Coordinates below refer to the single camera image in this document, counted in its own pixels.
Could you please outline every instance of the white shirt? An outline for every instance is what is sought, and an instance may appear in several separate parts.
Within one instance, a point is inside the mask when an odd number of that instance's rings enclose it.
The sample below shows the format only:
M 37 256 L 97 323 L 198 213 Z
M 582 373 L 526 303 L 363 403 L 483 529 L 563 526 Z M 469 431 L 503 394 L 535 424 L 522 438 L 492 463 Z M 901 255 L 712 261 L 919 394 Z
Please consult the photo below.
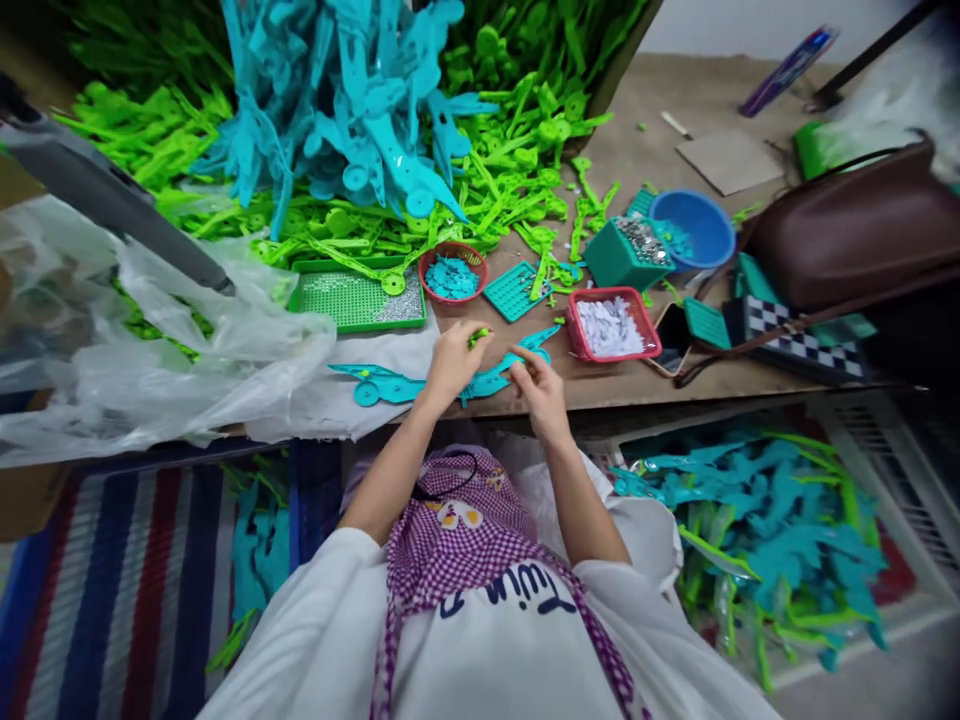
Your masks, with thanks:
M 384 551 L 334 532 L 270 601 L 209 718 L 367 718 L 386 615 Z M 574 572 L 653 718 L 777 718 L 744 678 L 633 567 Z M 455 593 L 403 627 L 393 683 L 398 720 L 622 717 L 570 594 L 538 562 Z

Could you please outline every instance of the blue bowl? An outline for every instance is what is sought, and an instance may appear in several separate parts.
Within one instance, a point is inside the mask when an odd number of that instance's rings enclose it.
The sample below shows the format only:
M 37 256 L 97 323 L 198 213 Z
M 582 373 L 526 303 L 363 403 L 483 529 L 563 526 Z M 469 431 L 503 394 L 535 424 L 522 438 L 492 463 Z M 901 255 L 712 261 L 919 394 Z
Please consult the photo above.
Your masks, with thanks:
M 669 245 L 667 252 L 676 272 L 720 267 L 736 249 L 733 223 L 713 200 L 692 190 L 668 190 L 654 198 L 650 217 L 669 220 L 687 233 L 691 257 L 680 257 Z

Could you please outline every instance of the blue pen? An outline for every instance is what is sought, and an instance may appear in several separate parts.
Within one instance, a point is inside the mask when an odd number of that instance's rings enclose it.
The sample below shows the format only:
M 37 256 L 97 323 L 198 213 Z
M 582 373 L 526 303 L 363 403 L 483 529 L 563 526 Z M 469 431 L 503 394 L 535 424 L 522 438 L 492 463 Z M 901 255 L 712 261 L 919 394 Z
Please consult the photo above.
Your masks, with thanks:
M 766 80 L 760 83 L 747 101 L 740 106 L 740 114 L 755 117 L 830 49 L 839 34 L 839 30 L 826 25 L 811 33 L 792 53 L 787 55 Z

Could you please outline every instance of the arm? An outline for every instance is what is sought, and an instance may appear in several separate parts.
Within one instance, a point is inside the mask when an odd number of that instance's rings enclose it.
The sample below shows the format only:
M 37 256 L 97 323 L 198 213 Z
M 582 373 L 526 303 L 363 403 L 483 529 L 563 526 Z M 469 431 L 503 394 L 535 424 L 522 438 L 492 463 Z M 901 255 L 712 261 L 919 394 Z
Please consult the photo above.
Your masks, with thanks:
M 437 420 L 473 378 L 493 342 L 491 332 L 472 350 L 467 346 L 470 336 L 485 327 L 481 322 L 460 320 L 437 340 L 426 386 L 377 456 L 337 527 L 363 530 L 380 545 L 390 537 L 420 477 Z
M 630 554 L 620 531 L 590 482 L 570 432 L 563 380 L 539 355 L 519 347 L 511 351 L 526 361 L 526 366 L 514 363 L 510 375 L 526 400 L 530 423 L 547 455 L 560 533 L 570 564 L 575 566 L 583 560 L 629 564 Z

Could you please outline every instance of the red bowl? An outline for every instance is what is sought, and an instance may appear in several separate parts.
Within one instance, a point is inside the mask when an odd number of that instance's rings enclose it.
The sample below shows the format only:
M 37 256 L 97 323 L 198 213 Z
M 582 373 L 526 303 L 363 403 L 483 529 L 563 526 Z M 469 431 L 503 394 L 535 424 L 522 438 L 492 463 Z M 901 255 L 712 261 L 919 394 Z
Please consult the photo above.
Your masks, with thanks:
M 433 290 L 430 289 L 430 286 L 427 285 L 427 269 L 433 265 L 437 255 L 446 258 L 460 258 L 463 260 L 473 274 L 480 279 L 480 282 L 477 283 L 477 291 L 470 297 L 460 300 L 443 298 L 433 292 Z M 420 256 L 420 263 L 417 266 L 417 269 L 420 272 L 420 284 L 423 285 L 423 291 L 441 305 L 462 305 L 465 302 L 470 302 L 477 297 L 477 295 L 483 292 L 483 288 L 485 288 L 487 285 L 487 261 L 483 259 L 483 255 L 478 253 L 469 245 L 464 245 L 463 243 L 453 241 L 443 242 L 433 248 L 433 250 L 427 250 L 427 252 Z

